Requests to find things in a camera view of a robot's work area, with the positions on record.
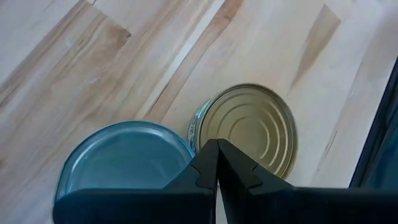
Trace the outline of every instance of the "can label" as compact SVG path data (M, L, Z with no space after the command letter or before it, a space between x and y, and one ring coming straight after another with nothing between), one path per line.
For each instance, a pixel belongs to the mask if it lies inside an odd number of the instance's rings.
M199 152L200 146L197 144L200 130L199 125L200 121L203 118L203 115L206 113L209 108L211 99L207 99L200 107L197 109L196 113L193 115L193 118L188 127L188 143L190 147L196 152Z

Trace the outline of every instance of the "wood grain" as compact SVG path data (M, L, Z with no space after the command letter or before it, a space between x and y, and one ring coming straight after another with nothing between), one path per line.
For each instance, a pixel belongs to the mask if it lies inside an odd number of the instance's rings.
M147 110L144 116L145 119L158 122L163 119L203 54L226 29L241 4L242 0L227 0L224 2L191 51L189 51L189 54L184 58L184 61L164 86L159 97L152 104L151 108Z
M346 187L397 54L392 5L1 1L0 223L51 223L62 164L94 130L145 118L185 135L206 99L247 82L295 116L288 181Z
M123 83L118 96L115 96L117 99L113 99L115 105L124 105L118 111L119 118L142 118L145 115L223 2L161 1L162 10L154 14L149 22L146 23L146 18L141 17L141 23L145 25L140 30L127 28L135 44L129 49L134 52L131 56L134 60L127 66L126 72L136 76ZM113 15L114 11L102 8L101 1L95 5Z
M110 122L101 101L129 38L80 1L1 85L0 223L50 223L64 160Z
M338 17L324 1L243 1L199 62L192 62L195 68L162 122L186 135L206 99L238 83L265 85L285 99L298 127L298 156L288 181L310 185L382 8L358 1L345 12ZM303 62L308 65L296 79Z
M386 7L336 123L333 142L328 151L323 153L312 179L311 184L314 186L347 187L351 182L398 57L397 10L396 2Z
M223 2L171 5L132 35L79 1L0 85L0 223L50 223L69 153L154 101Z
M329 43L339 25L340 19L337 18L336 14L327 5L324 5L305 40L302 49L303 55L301 56L292 86L297 83L304 73L315 63L315 60Z
M0 83L78 0L0 1Z

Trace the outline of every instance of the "can lid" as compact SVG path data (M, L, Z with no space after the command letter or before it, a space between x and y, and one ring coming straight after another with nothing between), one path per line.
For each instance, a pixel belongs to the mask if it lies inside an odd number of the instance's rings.
M289 107L272 90L255 84L219 94L202 119L199 145L224 138L280 178L287 178L297 152L297 133Z
M194 157L170 129L147 121L112 124L71 153L55 200L80 189L161 189Z

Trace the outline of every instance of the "wooden floor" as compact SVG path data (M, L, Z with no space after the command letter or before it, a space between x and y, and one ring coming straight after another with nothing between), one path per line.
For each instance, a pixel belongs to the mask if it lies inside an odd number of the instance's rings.
M63 162L109 123L186 136L259 83L298 128L291 184L347 187L398 54L388 0L0 1L0 223L51 223Z

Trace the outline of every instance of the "container lid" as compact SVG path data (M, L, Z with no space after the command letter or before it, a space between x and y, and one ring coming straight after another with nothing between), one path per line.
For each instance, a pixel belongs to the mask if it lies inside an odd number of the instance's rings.
M224 138L258 164L285 179L297 151L297 133L289 107L272 90L254 84L219 94L200 126L199 145Z
M173 131L147 121L107 126L67 159L55 199L80 189L161 189L194 153Z

